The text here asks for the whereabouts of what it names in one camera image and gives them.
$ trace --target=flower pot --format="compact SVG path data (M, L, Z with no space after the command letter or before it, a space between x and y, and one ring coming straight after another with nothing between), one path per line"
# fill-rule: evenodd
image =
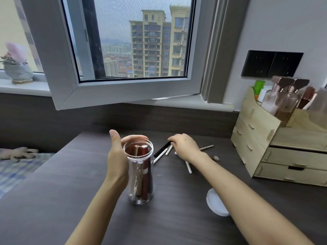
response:
M33 71L28 64L4 64L3 66L5 73L11 78L12 83L21 84L33 82Z

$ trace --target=person's right arm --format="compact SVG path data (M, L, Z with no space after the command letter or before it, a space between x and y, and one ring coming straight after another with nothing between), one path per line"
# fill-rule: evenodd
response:
M250 245L312 245L288 219L243 181L229 173L186 134L170 138L178 156L192 163L207 179Z

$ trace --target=window sill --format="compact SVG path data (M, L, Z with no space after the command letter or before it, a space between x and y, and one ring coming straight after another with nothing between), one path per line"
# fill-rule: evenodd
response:
M202 96L200 94L179 96L179 97L158 98L158 99L134 101L128 103L162 106L162 107L179 107L179 108L191 108L191 109L212 110L212 111L224 111L224 112L234 111L233 104L207 103L203 101Z
M0 93L51 96L47 82L34 81L25 84L13 84L9 79L0 78Z

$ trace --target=green cap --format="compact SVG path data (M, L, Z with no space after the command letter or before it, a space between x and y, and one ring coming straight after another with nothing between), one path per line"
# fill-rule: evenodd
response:
M260 80L255 81L255 84L253 86L255 95L260 94L260 91L264 88L265 83L266 83L266 81L260 81Z

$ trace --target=black pen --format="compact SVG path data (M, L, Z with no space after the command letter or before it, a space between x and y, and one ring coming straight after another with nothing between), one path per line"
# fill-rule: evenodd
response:
M162 151L164 151L166 148L169 147L170 143L171 143L171 141L169 141L168 143L166 143L160 150L158 150L157 153L154 154L154 157L158 157L161 154Z

